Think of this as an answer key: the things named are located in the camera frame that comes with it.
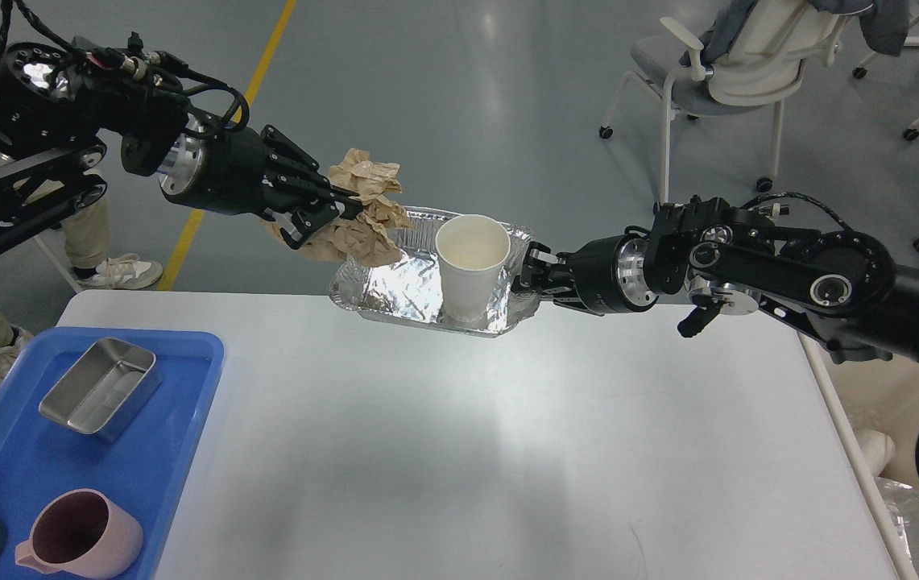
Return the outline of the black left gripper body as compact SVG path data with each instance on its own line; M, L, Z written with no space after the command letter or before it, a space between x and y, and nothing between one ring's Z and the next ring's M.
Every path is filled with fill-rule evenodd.
M211 139L184 131L159 166L161 193L175 205L205 212L267 216L276 211L267 173L282 144L283 133L271 125Z

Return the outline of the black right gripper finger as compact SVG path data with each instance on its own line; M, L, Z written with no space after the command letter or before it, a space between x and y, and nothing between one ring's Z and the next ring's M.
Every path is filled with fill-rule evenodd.
M572 278L569 252L554 252L540 242L530 242L525 254L526 278Z
M536 295L540 300L551 302L557 307L577 307L577 291L573 289L570 280L532 280L525 276L517 276L511 283L511 292L517 295Z

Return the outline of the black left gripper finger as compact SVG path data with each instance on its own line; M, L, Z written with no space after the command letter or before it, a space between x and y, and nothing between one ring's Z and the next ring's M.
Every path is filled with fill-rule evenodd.
M361 212L361 202L353 198L317 199L291 212L274 212L274 236L290 249L298 251L335 220L355 220Z
M272 125L264 126L263 144L267 147L264 183L268 184L269 191L263 194L267 205L359 205L358 199L348 191L331 184L330 180L320 173L319 163L282 131Z

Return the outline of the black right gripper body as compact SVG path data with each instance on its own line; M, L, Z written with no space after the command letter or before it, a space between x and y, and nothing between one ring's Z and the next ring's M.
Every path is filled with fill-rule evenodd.
M596 316L644 313L658 295L644 279L646 239L611 236L582 246L567 256L574 297L567 307Z

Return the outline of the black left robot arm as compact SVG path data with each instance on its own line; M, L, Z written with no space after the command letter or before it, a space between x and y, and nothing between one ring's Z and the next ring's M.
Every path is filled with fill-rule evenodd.
M49 29L23 1L0 4L0 255L100 201L101 130L121 136L131 175L160 175L166 201L254 214L300 249L356 194L331 184L281 131L248 127L245 96L138 34L110 48Z

